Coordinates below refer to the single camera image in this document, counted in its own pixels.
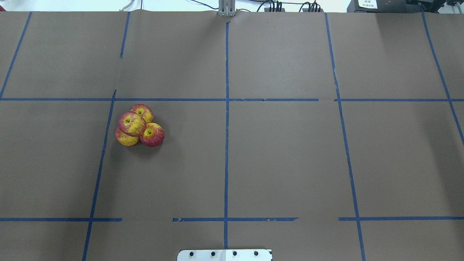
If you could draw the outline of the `red yellow apple front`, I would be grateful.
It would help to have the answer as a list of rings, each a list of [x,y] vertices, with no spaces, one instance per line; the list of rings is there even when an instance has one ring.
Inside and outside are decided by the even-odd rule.
[[[119,128],[115,130],[115,138],[121,145],[126,147],[134,146],[139,142],[139,137],[129,136]]]

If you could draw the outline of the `lone red yellow apple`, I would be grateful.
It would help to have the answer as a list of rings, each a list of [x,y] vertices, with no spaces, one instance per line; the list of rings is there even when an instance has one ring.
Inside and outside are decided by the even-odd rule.
[[[146,122],[136,112],[127,111],[119,117],[118,128],[126,135],[139,137],[146,129]]]

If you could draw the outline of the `brown paper table mat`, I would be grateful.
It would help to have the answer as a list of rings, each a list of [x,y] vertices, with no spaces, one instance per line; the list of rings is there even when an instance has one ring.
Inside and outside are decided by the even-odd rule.
[[[463,260],[462,15],[2,12],[0,110],[2,261]]]

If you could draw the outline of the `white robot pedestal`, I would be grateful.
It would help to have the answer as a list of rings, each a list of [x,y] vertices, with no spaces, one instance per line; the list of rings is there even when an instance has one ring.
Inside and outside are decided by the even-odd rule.
[[[268,249],[197,249],[182,250],[178,261],[272,261]]]

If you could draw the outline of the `orange black connector box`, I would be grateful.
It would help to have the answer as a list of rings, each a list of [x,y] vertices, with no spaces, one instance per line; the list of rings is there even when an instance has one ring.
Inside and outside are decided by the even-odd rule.
[[[266,13],[283,13],[285,12],[285,9],[283,8],[283,2],[280,1],[271,1],[267,0],[258,9],[263,7],[264,12]]]

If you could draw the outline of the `red yellow apple rear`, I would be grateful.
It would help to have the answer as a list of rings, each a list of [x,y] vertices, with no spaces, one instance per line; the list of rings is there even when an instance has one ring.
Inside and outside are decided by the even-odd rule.
[[[136,104],[134,105],[131,110],[132,112],[137,113],[140,115],[146,123],[152,123],[154,119],[154,114],[152,109],[149,108],[149,106],[146,106],[144,104]]]

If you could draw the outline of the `red yellow apple side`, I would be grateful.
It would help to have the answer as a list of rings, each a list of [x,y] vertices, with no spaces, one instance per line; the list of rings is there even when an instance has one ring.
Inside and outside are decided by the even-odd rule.
[[[163,143],[164,129],[157,123],[147,123],[144,132],[139,136],[139,141],[148,147],[156,147]]]

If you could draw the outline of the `aluminium frame post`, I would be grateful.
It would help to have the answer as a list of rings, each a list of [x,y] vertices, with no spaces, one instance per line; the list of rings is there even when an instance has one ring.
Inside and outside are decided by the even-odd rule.
[[[218,15],[220,17],[233,17],[236,15],[236,1],[235,0],[219,0],[218,1]]]

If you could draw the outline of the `black computer box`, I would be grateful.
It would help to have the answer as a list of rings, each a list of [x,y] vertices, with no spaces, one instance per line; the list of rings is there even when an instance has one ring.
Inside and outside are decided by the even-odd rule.
[[[347,13],[420,13],[421,7],[408,0],[352,0]]]

